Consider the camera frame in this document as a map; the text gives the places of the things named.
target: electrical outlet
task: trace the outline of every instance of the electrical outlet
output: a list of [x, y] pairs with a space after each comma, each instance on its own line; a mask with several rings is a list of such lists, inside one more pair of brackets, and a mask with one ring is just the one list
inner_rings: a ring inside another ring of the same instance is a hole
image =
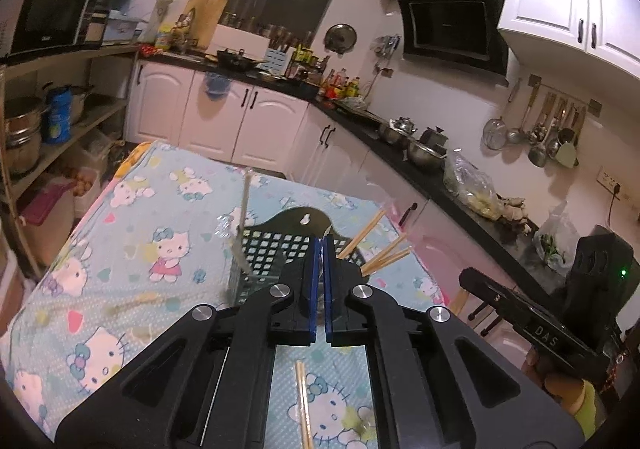
[[[616, 187], [616, 184], [619, 183], [618, 181], [615, 180], [615, 178], [613, 178], [609, 173], [605, 171], [604, 167], [600, 168], [600, 172], [598, 172], [598, 177], [596, 178], [596, 180], [611, 194], [614, 193], [613, 191]], [[620, 191], [618, 192], [618, 194], [616, 194], [616, 198], [618, 200], [620, 200], [620, 196], [622, 195], [622, 193], [623, 193], [622, 184], [620, 184]]]

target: black range hood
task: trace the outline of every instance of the black range hood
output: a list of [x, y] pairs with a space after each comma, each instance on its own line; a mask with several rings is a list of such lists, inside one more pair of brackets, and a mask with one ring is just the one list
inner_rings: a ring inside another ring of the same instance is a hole
[[497, 26], [504, 0], [398, 0], [406, 56], [506, 80], [509, 48]]

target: cutting board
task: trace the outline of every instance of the cutting board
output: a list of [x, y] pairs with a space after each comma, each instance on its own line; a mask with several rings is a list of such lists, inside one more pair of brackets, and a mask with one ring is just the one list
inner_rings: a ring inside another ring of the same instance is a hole
[[192, 8], [196, 9], [190, 35], [198, 40], [197, 49], [206, 50], [209, 47], [225, 6], [226, 0], [188, 0], [182, 12], [189, 13]]

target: black countertop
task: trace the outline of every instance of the black countertop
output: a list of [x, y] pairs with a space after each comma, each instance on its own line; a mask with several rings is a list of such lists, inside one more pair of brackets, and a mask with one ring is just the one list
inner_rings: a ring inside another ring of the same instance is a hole
[[531, 236], [514, 235], [500, 223], [479, 216], [455, 198], [442, 181], [442, 172], [425, 174], [410, 162], [403, 161], [402, 152], [376, 139], [376, 134], [364, 124], [355, 122], [341, 109], [329, 109], [314, 96], [305, 95], [296, 86], [284, 82], [267, 82], [254, 72], [233, 72], [210, 61], [196, 61], [175, 55], [156, 55], [148, 61], [190, 68], [201, 72], [215, 72], [232, 80], [245, 82], [268, 90], [295, 96], [313, 104], [328, 117], [362, 141], [370, 150], [391, 166], [402, 178], [425, 198], [433, 200], [469, 236], [494, 258], [496, 263], [533, 301], [553, 309], [551, 292], [564, 284], [564, 277], [543, 264], [533, 246]]

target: wooden shelf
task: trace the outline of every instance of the wooden shelf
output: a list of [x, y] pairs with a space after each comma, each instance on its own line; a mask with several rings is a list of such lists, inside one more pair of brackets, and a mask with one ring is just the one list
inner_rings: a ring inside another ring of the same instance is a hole
[[107, 55], [127, 54], [135, 52], [138, 49], [138, 44], [126, 44], [126, 45], [111, 45], [103, 46], [97, 50], [78, 50], [75, 52], [67, 52], [56, 55], [47, 55], [44, 57], [37, 57], [24, 63], [12, 64], [6, 69], [5, 78], [15, 79], [31, 72], [35, 72], [41, 68], [48, 68], [54, 64], [60, 63], [65, 60], [86, 60], [93, 59], [95, 57], [105, 57]]
[[[89, 107], [86, 110], [84, 118], [72, 126], [71, 138], [62, 144], [42, 144], [40, 148], [40, 160], [36, 165], [36, 168], [30, 172], [24, 178], [20, 178], [15, 182], [12, 182], [12, 195], [17, 200], [53, 162], [60, 157], [67, 149], [74, 145], [80, 138], [86, 135], [89, 131], [94, 129], [100, 122], [103, 122], [109, 118], [112, 114], [116, 113], [119, 109], [124, 108], [127, 105], [127, 101], [121, 98], [111, 98], [103, 95], [92, 95], [87, 101], [93, 100], [96, 102], [96, 98], [100, 100], [109, 101], [107, 104], [100, 104], [99, 106]], [[0, 200], [7, 203], [7, 197], [4, 192], [0, 192]]]

